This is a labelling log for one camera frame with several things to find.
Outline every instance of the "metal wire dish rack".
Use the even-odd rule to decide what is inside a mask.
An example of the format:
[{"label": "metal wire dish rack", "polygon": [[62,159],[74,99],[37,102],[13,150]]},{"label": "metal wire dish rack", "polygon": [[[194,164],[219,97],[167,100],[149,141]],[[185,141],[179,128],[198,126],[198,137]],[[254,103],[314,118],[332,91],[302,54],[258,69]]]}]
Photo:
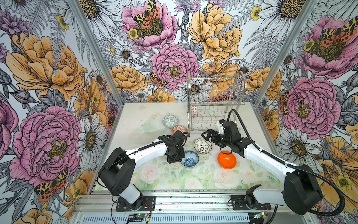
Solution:
[{"label": "metal wire dish rack", "polygon": [[[241,76],[243,85],[238,83]],[[228,91],[218,90],[218,88],[206,90],[201,88],[203,83],[221,85],[224,83],[231,88]],[[231,109],[238,109],[240,105],[245,104],[244,95],[247,88],[246,77],[239,71],[235,76],[198,76],[191,77],[188,74],[188,130],[206,131],[208,129],[217,130],[216,122],[221,119],[227,119],[228,112]],[[208,96],[206,101],[200,101],[197,96]]]}]

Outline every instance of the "dish rack frame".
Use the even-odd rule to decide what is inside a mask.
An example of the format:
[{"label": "dish rack frame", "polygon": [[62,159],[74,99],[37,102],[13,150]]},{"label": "dish rack frame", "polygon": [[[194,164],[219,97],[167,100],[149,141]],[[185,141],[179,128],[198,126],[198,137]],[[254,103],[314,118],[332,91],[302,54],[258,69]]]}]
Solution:
[{"label": "dish rack frame", "polygon": [[[233,101],[233,94],[235,88],[237,87],[238,91],[240,90],[240,85],[237,80],[241,76],[243,85],[241,86],[241,92],[238,97],[238,101]],[[192,102],[191,95],[193,93],[191,87],[191,80],[195,82],[197,79],[210,79],[210,80],[231,80],[233,79],[233,85],[230,89],[230,95],[228,101],[219,101],[219,102]],[[247,89],[247,81],[242,71],[238,71],[234,76],[197,76],[191,77],[188,73],[188,130],[192,132],[201,132],[208,129],[217,130],[216,122],[221,119],[227,119],[227,112],[229,109],[235,108],[238,110],[240,105],[245,104],[244,95]],[[236,117],[233,116],[233,121],[236,123]]]}]

